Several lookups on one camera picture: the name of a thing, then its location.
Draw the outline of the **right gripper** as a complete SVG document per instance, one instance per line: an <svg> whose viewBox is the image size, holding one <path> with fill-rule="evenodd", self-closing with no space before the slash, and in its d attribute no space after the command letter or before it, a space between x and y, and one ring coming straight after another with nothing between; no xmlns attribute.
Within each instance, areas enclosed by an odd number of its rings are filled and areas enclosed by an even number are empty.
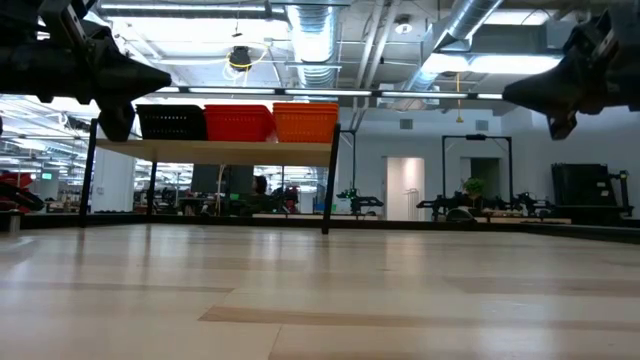
<svg viewBox="0 0 640 360"><path fill-rule="evenodd" d="M576 26L552 69L507 85L502 99L547 115L551 139L566 139L576 112L639 109L639 20L598 18Z"/></svg>

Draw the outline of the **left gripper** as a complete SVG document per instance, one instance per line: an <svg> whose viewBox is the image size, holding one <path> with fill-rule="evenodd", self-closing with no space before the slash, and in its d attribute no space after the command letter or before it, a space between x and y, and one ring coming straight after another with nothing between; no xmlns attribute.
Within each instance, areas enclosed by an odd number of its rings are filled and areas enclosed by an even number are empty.
<svg viewBox="0 0 640 360"><path fill-rule="evenodd" d="M98 104L98 124L124 142L135 119L131 102L172 83L171 75L120 52L108 27L89 36L83 18L93 0L1 0L1 92L44 103L71 97Z"/></svg>

